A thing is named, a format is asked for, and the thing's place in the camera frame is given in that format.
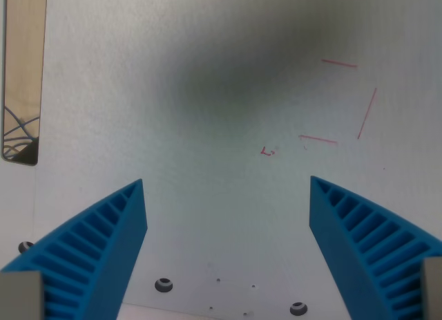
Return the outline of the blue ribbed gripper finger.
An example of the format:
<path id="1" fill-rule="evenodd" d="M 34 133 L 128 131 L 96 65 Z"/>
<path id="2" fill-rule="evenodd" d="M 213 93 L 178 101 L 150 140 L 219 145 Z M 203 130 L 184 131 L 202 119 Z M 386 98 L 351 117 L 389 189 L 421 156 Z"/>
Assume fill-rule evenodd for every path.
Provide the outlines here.
<path id="1" fill-rule="evenodd" d="M 421 268 L 441 241 L 392 211 L 318 177 L 309 227 L 352 319 L 423 319 Z"/>
<path id="2" fill-rule="evenodd" d="M 116 319 L 147 231 L 142 180 L 78 213 L 2 268 L 42 275 L 45 319 Z"/>

